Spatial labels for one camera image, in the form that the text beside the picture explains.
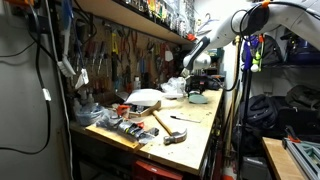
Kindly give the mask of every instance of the workbench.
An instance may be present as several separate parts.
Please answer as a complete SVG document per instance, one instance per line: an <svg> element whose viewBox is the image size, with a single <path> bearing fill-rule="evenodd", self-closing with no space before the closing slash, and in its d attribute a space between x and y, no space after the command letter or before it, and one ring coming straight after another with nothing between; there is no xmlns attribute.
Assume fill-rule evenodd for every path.
<svg viewBox="0 0 320 180"><path fill-rule="evenodd" d="M289 152L282 147L281 140L263 138L263 146L277 179L305 179Z"/></svg>
<svg viewBox="0 0 320 180"><path fill-rule="evenodd" d="M84 128L73 122L70 124L70 129L152 162L181 172L199 175L216 114L220 108L223 91L207 90L203 92L203 95L208 98L207 104L191 104L187 98L183 99L183 101L166 99L161 101L159 114L162 119L165 119L165 123L169 127L173 127L174 130L187 128L187 139L178 144L168 146L163 144L163 137L167 136L168 133L152 115L144 118L145 129L156 127L159 129L159 135L144 146L95 125ZM201 122L176 120L170 118L170 115Z"/></svg>

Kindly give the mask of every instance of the wooden workbench top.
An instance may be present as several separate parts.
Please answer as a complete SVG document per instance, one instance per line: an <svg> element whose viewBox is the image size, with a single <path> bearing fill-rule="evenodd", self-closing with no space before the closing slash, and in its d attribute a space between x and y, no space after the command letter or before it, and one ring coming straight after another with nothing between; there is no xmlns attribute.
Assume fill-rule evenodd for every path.
<svg viewBox="0 0 320 180"><path fill-rule="evenodd" d="M159 135L155 137L152 142L149 142L143 147L139 147L138 150L134 150L133 152L180 171L199 175L203 155L222 97L222 90L205 91L203 95L208 98L207 104L190 104L187 98L183 101L165 99L161 101L159 114L160 117L164 119L165 124L172 128L173 131L183 131L187 129L187 139L184 142L165 146L163 144L163 137L167 136L168 133L154 116L148 116L144 118L145 129L148 130L156 127L159 129ZM170 115L201 122L194 123L176 120L170 118ZM89 129L91 133L88 133L88 135L93 138L122 149L124 149L124 147L130 148L130 143L121 143L123 141L123 137L121 136L110 136L108 135L110 132L101 132L100 128L98 128L99 130L95 130L92 126L89 127Z"/></svg>
<svg viewBox="0 0 320 180"><path fill-rule="evenodd" d="M263 138L263 145L277 179L305 179L295 164L295 161L282 147L281 140Z"/></svg>

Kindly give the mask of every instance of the pegboard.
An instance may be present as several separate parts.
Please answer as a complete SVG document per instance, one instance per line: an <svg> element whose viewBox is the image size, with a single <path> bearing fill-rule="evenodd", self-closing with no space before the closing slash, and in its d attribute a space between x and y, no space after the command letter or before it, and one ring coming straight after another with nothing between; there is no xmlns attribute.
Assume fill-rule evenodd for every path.
<svg viewBox="0 0 320 180"><path fill-rule="evenodd" d="M95 100L98 102L105 102L106 98L112 98L115 92L115 82L112 81L112 33L116 34L116 44L118 47L118 58L120 61L118 61L118 67L117 67L117 75L118 75L118 91L126 91L126 87L124 86L124 71L126 70L126 67L128 66L130 68L130 81L133 88L133 81L134 77L139 77L140 81L143 81L141 76L141 59L144 59L144 72L147 72L149 74L149 81L145 85L149 88L155 88L160 83L166 82L168 78L173 76L172 72L170 72L170 68L174 66L174 61L166 62L164 60L164 47L166 45L166 49L173 50L177 47L176 44L165 42L161 39L146 35L141 32L136 32L135 30L131 30L133 34L137 34L137 42L136 46L134 47L131 33L128 37L128 41L130 44L130 60L131 63L129 65L128 58L125 53L121 51L121 33L119 33L118 30L123 30L125 32L128 32L129 28L113 23L108 20L104 19L94 19L94 23L97 29L96 35L91 38L91 42L87 42L82 47L82 56L85 57L85 49L90 43L97 43L99 46L100 51L100 45L101 42L106 42L106 48L107 48L107 58L102 59L101 65L100 65L100 71L98 73L98 68L100 64L100 56L99 53L97 54L97 58L95 59L95 62L93 64L92 58L84 59L85 68L88 73L89 77L89 83L86 85L83 85L80 89L85 88L88 92L91 92L94 94ZM87 31L88 28L86 28L85 32L85 39L87 37ZM77 63L76 63L76 57L73 49L73 43L74 43L74 30L71 29L71 36L70 36L70 45L69 45L69 59L74 67L74 70L77 70ZM153 51L148 50L148 44L153 44ZM156 62L162 62L161 69L157 69ZM75 89L75 84L77 83L77 80L81 74L81 67L78 68L77 74L73 76L72 78L67 80L67 91L69 93L75 93L77 90ZM105 97L105 94L110 94L111 97Z"/></svg>

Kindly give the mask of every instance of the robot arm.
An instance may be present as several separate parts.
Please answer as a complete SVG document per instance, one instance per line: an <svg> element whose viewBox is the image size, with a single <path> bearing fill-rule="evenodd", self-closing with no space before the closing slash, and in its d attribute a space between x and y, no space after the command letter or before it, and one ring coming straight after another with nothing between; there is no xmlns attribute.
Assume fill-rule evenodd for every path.
<svg viewBox="0 0 320 180"><path fill-rule="evenodd" d="M245 9L224 21L217 21L212 31L186 55L184 67L187 70L207 68L211 62L203 51L229 44L240 32L242 35L259 34L279 25L287 27L320 50L319 0L272 1L267 8L258 3Z"/></svg>

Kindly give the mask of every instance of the wooden shelf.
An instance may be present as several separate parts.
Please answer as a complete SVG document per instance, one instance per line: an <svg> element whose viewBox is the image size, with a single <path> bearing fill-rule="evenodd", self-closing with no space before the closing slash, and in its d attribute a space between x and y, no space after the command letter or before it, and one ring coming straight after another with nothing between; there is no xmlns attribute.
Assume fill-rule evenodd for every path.
<svg viewBox="0 0 320 180"><path fill-rule="evenodd" d="M87 12L100 16L118 24L128 26L132 29L144 32L169 42L180 45L191 44L192 42L180 37L164 26L161 26L151 19L144 17L143 13L135 12L130 5L122 4L120 1L112 0L78 0L80 6Z"/></svg>

